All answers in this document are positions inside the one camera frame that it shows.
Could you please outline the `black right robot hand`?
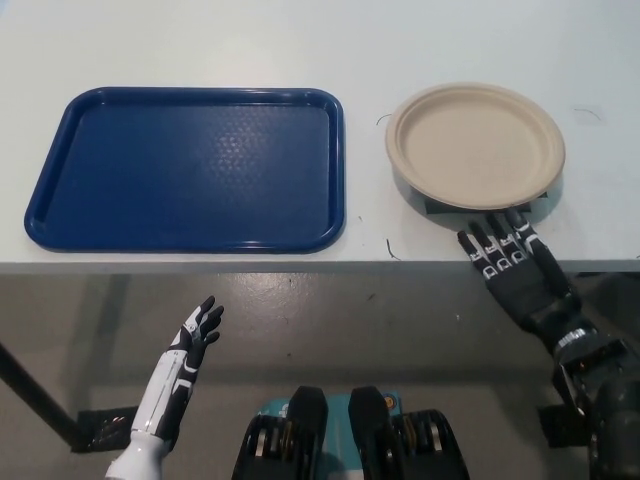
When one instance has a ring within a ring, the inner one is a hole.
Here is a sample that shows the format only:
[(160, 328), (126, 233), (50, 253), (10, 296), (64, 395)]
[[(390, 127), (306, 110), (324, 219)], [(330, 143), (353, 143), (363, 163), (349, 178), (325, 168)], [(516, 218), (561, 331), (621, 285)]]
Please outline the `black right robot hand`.
[(551, 354), (594, 334), (596, 327), (582, 314), (581, 300), (531, 223), (514, 208), (503, 216), (486, 216), (492, 235), (476, 221), (469, 223), (470, 232), (457, 233), (498, 305)]

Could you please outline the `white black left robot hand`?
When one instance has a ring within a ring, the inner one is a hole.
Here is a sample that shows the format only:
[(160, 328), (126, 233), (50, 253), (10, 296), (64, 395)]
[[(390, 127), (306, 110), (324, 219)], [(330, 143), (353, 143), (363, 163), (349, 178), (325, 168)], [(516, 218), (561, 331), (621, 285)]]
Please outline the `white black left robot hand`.
[(160, 356), (132, 424), (163, 441), (171, 450), (178, 438), (206, 349), (220, 337), (217, 331), (224, 307), (208, 297), (180, 326)]

